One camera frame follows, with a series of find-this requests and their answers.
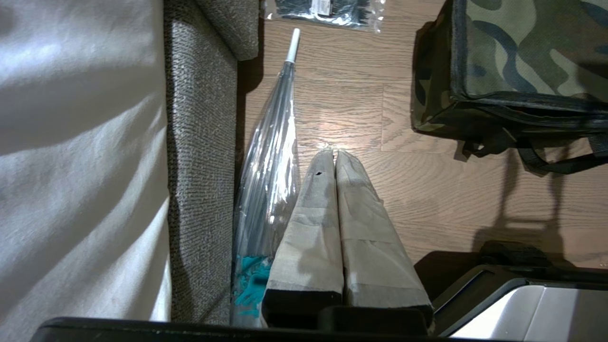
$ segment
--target silver metal surface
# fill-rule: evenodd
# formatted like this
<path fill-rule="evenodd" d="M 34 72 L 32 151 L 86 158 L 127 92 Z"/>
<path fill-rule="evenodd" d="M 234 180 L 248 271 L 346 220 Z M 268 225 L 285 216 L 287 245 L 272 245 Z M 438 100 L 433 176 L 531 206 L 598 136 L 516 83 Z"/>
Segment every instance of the silver metal surface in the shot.
<path fill-rule="evenodd" d="M 508 341 L 608 341 L 608 291 L 526 285 L 451 337 Z"/>

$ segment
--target packaging label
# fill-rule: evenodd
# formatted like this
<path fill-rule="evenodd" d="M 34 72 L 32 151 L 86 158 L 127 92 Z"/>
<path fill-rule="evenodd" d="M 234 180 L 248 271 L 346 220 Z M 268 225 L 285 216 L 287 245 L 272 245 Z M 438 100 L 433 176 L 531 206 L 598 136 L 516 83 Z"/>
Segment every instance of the packaging label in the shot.
<path fill-rule="evenodd" d="M 313 14 L 318 15 L 330 15 L 331 14 L 331 0 L 313 0 L 313 5 L 310 8 Z"/>

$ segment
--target sofa armrest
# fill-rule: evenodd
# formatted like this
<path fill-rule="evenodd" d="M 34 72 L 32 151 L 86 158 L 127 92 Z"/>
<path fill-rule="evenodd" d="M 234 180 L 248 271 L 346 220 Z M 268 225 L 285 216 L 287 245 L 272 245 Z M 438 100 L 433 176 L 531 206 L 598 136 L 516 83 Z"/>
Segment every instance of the sofa armrest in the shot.
<path fill-rule="evenodd" d="M 258 0 L 196 0 L 237 60 L 258 55 Z"/>

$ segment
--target camouflage bag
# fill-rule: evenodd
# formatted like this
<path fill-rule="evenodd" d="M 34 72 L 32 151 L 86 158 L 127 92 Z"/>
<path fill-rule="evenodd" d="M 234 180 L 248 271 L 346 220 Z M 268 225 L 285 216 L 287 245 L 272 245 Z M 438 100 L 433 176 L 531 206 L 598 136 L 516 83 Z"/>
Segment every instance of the camouflage bag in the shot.
<path fill-rule="evenodd" d="M 419 31 L 414 73 L 420 133 L 477 156 L 517 147 L 548 172 L 608 162 L 608 0 L 448 0 Z M 530 144 L 580 137 L 593 153 L 555 163 Z"/>

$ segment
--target plastic bag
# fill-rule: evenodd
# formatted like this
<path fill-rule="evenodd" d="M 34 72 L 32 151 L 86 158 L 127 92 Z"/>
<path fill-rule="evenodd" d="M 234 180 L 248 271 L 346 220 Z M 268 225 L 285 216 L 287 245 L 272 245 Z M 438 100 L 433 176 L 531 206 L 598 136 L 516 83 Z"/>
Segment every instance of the plastic bag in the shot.
<path fill-rule="evenodd" d="M 386 0 L 264 0 L 265 19 L 312 23 L 380 33 Z"/>
<path fill-rule="evenodd" d="M 260 303 L 270 266 L 297 200 L 293 83 L 299 33 L 294 30 L 288 59 L 243 163 L 234 217 L 233 326 L 260 327 Z"/>

